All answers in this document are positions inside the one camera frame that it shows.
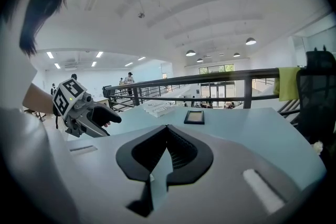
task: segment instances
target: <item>table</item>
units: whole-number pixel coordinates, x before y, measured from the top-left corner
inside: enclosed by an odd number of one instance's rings
[[[205,124],[184,124],[188,110],[204,111]],[[272,108],[217,110],[175,107],[160,118],[141,106],[119,114],[121,123],[111,123],[110,135],[122,134],[154,125],[173,124],[243,144],[282,169],[300,189],[320,180],[326,168],[305,138]]]
[[[109,106],[109,99],[106,97],[93,97],[94,102]]]

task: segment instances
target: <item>black device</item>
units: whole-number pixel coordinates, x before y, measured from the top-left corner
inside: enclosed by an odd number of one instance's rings
[[[185,116],[184,124],[204,124],[204,111],[189,110]]]

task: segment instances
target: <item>window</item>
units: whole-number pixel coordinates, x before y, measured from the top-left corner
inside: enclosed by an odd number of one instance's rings
[[[225,65],[225,72],[235,71],[234,65]]]
[[[229,71],[235,71],[235,66],[233,64],[199,68],[199,74],[229,72]]]
[[[207,67],[200,67],[199,68],[199,74],[208,74],[208,68]]]

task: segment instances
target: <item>glass door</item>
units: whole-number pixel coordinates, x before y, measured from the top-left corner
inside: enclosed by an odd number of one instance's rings
[[[224,98],[225,97],[225,86],[217,86],[218,88],[218,97]],[[218,108],[223,108],[225,105],[225,102],[219,101],[218,102]]]
[[[211,94],[211,98],[218,98],[218,86],[211,86],[210,94]],[[217,108],[218,102],[213,102],[212,106]]]

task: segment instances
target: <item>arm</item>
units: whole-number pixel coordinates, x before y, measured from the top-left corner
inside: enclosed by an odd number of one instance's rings
[[[39,87],[30,84],[30,87],[23,100],[23,105],[31,110],[53,114],[53,96],[41,90]]]

